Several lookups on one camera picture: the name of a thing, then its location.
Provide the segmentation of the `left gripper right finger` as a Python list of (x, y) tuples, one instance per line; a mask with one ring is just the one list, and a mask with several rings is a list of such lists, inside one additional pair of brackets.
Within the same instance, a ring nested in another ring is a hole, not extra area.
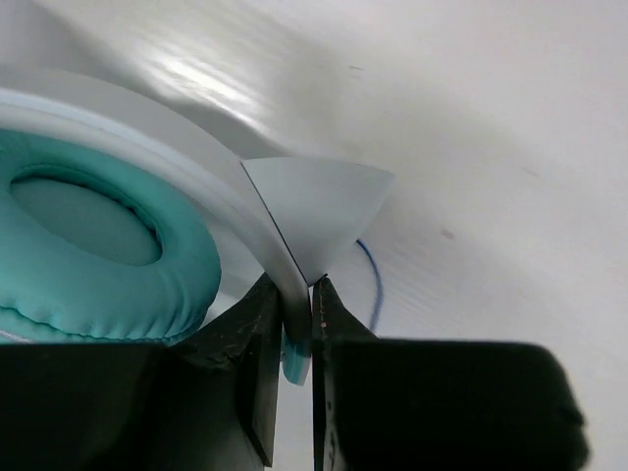
[(585, 419), (557, 359), (521, 342), (381, 339), (313, 290), (318, 470), (579, 470)]

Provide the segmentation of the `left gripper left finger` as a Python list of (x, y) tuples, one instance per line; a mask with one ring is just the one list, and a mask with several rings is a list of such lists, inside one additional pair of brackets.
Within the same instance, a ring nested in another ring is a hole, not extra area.
[(5, 470), (261, 470), (274, 453), (280, 297), (262, 276), (173, 346), (5, 344)]

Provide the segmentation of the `teal white cat-ear headphones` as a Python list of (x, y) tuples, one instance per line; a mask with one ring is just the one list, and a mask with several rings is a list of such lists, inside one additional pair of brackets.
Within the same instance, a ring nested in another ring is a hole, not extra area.
[(166, 106), (63, 71), (1, 69), (1, 340), (159, 342), (195, 333), (221, 288), (211, 227), (279, 289), (284, 373), (310, 363), (310, 288), (393, 183), (334, 159), (243, 161)]

